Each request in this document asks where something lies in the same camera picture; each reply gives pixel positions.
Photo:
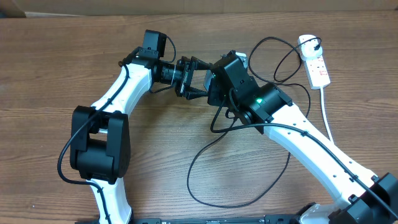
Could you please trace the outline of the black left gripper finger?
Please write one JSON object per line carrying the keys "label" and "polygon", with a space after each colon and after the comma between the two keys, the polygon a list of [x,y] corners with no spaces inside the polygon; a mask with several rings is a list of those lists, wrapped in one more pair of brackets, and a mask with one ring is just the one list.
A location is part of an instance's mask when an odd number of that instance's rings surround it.
{"label": "black left gripper finger", "polygon": [[183,56],[181,58],[181,65],[187,67],[189,70],[209,70],[212,63],[207,63],[194,56],[188,58]]}
{"label": "black left gripper finger", "polygon": [[197,88],[189,87],[188,90],[185,92],[185,97],[187,100],[193,100],[200,97],[207,97],[208,92],[204,90],[199,90]]}

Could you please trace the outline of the black smartphone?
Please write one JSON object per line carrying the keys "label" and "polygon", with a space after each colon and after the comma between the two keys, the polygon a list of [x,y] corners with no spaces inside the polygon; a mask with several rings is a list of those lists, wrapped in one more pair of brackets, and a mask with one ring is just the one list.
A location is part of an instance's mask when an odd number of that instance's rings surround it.
{"label": "black smartphone", "polygon": [[211,72],[211,70],[207,70],[206,71],[206,75],[205,75],[205,79],[204,79],[204,83],[203,86],[205,88],[206,91],[209,91],[209,87],[211,84],[211,80],[214,78],[213,73]]}

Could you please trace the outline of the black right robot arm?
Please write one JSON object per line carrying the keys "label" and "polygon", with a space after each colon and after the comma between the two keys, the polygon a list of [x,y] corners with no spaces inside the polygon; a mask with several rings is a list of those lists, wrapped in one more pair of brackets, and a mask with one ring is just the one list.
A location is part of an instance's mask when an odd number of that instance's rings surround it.
{"label": "black right robot arm", "polygon": [[378,177],[325,137],[292,99],[274,84],[259,86],[242,58],[231,51],[211,65],[210,89],[217,102],[241,120],[233,130],[256,128],[280,144],[317,178],[333,202],[314,203],[292,223],[394,223],[397,221],[397,178]]}

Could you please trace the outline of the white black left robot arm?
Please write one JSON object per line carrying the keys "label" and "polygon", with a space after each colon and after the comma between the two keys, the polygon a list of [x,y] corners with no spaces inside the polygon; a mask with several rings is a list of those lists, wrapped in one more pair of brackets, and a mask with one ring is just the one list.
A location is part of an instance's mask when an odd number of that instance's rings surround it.
{"label": "white black left robot arm", "polygon": [[99,209],[97,223],[132,223],[124,175],[131,156],[129,116],[155,82],[167,88],[184,86],[192,71],[210,64],[196,57],[179,63],[163,61],[163,48],[137,47],[119,61],[121,73],[110,89],[91,106],[77,106],[72,114],[70,165],[80,185],[91,187]]}

